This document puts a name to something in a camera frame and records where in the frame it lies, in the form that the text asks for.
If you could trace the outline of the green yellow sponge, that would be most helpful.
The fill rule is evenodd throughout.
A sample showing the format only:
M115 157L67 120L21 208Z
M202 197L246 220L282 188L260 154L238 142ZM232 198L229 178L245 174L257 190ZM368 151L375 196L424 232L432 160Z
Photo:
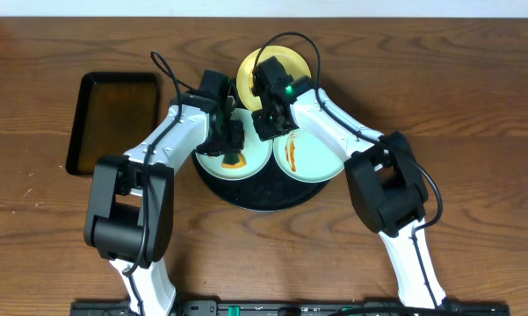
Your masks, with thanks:
M224 169L240 169L246 164L246 159L241 152L224 154L221 162L221 166Z

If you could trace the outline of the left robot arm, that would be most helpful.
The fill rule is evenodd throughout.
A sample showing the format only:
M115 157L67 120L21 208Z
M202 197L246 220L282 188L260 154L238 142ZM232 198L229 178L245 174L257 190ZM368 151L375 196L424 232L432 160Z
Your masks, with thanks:
M133 315L169 315L177 290L163 256L172 234L174 178L199 146L219 155L243 147L233 97L186 93L172 100L163 122L122 155L102 156L94 169L85 243L119 273Z

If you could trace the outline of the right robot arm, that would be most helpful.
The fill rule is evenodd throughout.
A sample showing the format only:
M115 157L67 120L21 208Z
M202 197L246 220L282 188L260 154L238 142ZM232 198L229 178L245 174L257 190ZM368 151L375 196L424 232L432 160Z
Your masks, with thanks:
M267 140L299 128L311 133L344 164L353 208L384 243L407 307L439 309L446 299L433 268L425 237L425 203L434 191L408 140L384 135L350 116L311 78L255 75L253 93L262 103L255 113L258 135Z

